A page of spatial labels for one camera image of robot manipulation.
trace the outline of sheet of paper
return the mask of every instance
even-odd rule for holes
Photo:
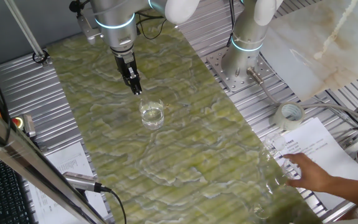
[[[320,1],[269,24],[261,53],[301,101],[358,79],[356,1]]]
[[[318,118],[284,135],[284,138],[287,145],[282,151],[283,155],[303,152],[329,174],[358,180],[358,163],[346,154]],[[315,194],[328,210],[344,201],[326,193]]]
[[[48,155],[47,158],[61,173],[70,171],[77,174],[93,176],[90,164],[79,142],[54,152]],[[74,224],[79,222],[71,213],[59,206],[58,203],[46,196],[34,185],[29,183],[29,187],[39,224]],[[86,198],[89,204],[91,204],[102,217],[108,215],[106,206],[99,193],[86,191]]]

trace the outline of table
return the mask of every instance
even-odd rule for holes
[[[147,34],[158,24],[145,25]],[[319,223],[295,189],[275,184],[279,166],[173,25],[135,42],[144,94],[165,104],[157,131],[143,127],[139,97],[101,40],[91,46],[79,35],[48,50],[98,176],[121,196],[130,222],[244,223],[253,204],[271,200],[267,223]]]

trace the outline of red object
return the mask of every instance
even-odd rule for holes
[[[13,121],[13,123],[15,123],[15,124],[16,124],[16,126],[18,126],[18,127],[19,127],[19,125],[20,125],[20,121],[19,121],[18,119],[16,119],[16,118],[12,118],[12,121]]]

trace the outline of keyboard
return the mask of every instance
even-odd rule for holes
[[[21,177],[0,161],[0,224],[33,223]]]

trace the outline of glass cup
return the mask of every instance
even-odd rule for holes
[[[255,203],[252,206],[252,212],[261,220],[265,220],[271,215],[270,205],[266,202]]]
[[[275,157],[277,153],[285,149],[285,138],[277,133],[270,133],[266,135],[264,145]]]
[[[149,130],[157,130],[164,124],[164,105],[158,96],[142,96],[139,111],[145,128]]]
[[[293,174],[293,169],[291,167],[292,162],[289,159],[285,159],[283,165],[281,166],[281,170],[283,171],[283,177],[287,177],[288,179],[295,179],[295,175]]]

